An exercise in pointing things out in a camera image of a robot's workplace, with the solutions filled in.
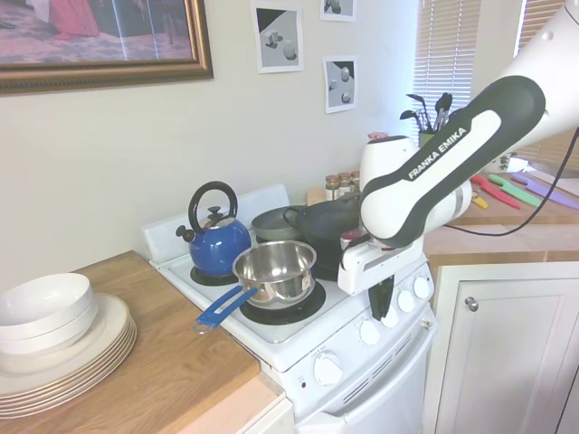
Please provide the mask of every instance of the black and white picture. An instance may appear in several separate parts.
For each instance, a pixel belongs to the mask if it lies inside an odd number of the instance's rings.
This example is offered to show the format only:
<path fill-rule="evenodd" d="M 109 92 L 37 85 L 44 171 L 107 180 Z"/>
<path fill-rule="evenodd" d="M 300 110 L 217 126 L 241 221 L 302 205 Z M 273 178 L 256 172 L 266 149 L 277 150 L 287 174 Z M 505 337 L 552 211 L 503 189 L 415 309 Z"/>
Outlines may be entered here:
<path fill-rule="evenodd" d="M 356 20 L 357 0 L 320 0 L 320 18 L 324 21 Z"/>
<path fill-rule="evenodd" d="M 302 8 L 253 2 L 258 72 L 303 71 Z"/>
<path fill-rule="evenodd" d="M 323 62 L 326 77 L 326 113 L 355 109 L 358 81 L 356 57 L 325 57 Z"/>

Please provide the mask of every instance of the stove knob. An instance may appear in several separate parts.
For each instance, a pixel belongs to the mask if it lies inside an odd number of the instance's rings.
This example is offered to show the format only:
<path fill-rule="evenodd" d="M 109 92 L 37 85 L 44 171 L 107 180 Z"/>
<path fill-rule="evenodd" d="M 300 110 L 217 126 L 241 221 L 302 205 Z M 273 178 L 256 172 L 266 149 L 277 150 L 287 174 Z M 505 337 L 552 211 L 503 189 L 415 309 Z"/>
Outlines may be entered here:
<path fill-rule="evenodd" d="M 398 325 L 399 321 L 400 317 L 398 316 L 398 312 L 396 312 L 392 308 L 390 308 L 388 314 L 384 318 L 382 318 L 382 324 L 384 325 L 384 327 L 388 328 L 395 328 Z"/>
<path fill-rule="evenodd" d="M 330 352 L 324 351 L 316 357 L 314 362 L 314 377 L 322 386 L 332 386 L 342 379 L 344 373 L 339 367 L 337 356 Z"/>
<path fill-rule="evenodd" d="M 431 286 L 425 278 L 416 278 L 414 281 L 414 294 L 418 298 L 428 298 L 431 294 Z"/>
<path fill-rule="evenodd" d="M 366 345 L 376 345 L 380 340 L 380 332 L 373 321 L 364 321 L 360 326 L 360 338 Z"/>
<path fill-rule="evenodd" d="M 402 291 L 398 296 L 398 307 L 408 314 L 414 310 L 415 302 L 413 295 L 408 291 Z"/>

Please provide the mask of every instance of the black burner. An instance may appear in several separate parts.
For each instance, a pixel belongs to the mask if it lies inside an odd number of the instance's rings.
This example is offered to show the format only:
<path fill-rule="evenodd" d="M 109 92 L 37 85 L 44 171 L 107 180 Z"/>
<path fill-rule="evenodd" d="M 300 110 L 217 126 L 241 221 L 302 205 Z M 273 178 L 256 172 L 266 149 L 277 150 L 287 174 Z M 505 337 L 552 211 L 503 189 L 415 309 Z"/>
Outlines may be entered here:
<path fill-rule="evenodd" d="M 242 313 L 251 321 L 268 326 L 283 326 L 284 324 L 298 323 L 314 315 L 324 306 L 326 290 L 316 282 L 314 290 L 298 304 L 284 309 L 262 309 L 249 303 L 240 307 Z"/>
<path fill-rule="evenodd" d="M 206 287 L 222 287 L 223 285 L 231 285 L 232 283 L 239 282 L 233 274 L 228 274 L 226 276 L 209 276 L 204 274 L 197 267 L 191 269 L 191 279 L 200 285 L 205 285 Z"/>

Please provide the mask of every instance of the blue kettle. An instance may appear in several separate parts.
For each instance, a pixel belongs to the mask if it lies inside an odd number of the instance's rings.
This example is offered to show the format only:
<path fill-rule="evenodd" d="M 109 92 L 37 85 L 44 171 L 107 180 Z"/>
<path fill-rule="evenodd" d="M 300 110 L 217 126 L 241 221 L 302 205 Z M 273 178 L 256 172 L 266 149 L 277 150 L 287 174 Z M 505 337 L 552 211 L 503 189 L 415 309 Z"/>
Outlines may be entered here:
<path fill-rule="evenodd" d="M 223 215 L 219 206 L 208 208 L 209 216 L 201 223 L 197 220 L 197 209 L 203 195 L 219 190 L 229 198 L 229 213 Z M 232 187 L 220 181 L 212 181 L 195 192 L 189 203 L 189 222 L 193 230 L 179 226 L 177 237 L 189 243 L 189 252 L 195 266 L 207 276 L 220 277 L 233 273 L 233 262 L 243 251 L 252 246 L 247 228 L 235 220 L 237 196 Z"/>

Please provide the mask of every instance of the black cable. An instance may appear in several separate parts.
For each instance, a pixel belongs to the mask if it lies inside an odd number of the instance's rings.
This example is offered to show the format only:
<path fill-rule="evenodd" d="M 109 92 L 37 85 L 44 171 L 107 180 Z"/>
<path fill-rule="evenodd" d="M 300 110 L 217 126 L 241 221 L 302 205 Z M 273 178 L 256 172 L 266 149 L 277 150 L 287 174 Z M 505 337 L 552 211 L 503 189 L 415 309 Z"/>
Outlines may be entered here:
<path fill-rule="evenodd" d="M 522 222 L 520 224 L 520 226 L 516 227 L 515 229 L 511 229 L 510 231 L 506 231 L 506 232 L 502 232 L 502 233 L 485 233 L 485 232 L 470 231 L 468 229 L 457 228 L 456 226 L 450 226 L 449 224 L 445 224 L 444 226 L 447 228 L 455 229 L 457 231 L 467 232 L 467 233 L 471 233 L 473 235 L 480 235 L 482 237 L 504 237 L 505 235 L 510 235 L 511 233 L 515 233 L 516 231 L 520 231 L 525 226 L 527 226 L 536 217 L 537 214 L 540 213 L 540 211 L 543 208 L 543 206 L 545 205 L 546 201 L 549 200 L 551 193 L 555 190 L 555 187 L 556 187 L 557 183 L 559 182 L 559 179 L 561 178 L 563 171 L 565 170 L 565 166 L 567 165 L 567 162 L 569 161 L 569 158 L 571 157 L 571 154 L 573 153 L 573 149 L 575 148 L 575 142 L 577 141 L 578 137 L 579 137 L 579 128 L 575 130 L 575 134 L 573 135 L 573 139 L 571 140 L 571 144 L 569 145 L 569 148 L 567 149 L 567 153 L 565 154 L 565 158 L 563 159 L 563 162 L 561 163 L 561 166 L 559 167 L 557 175 L 555 176 L 555 180 L 551 184 L 551 188 L 549 188 L 549 191 L 547 192 L 545 198 L 543 199 L 543 202 L 541 202 L 541 204 L 536 208 L 536 210 L 534 210 L 533 213 L 528 217 L 528 219 L 526 219 L 524 222 Z"/>

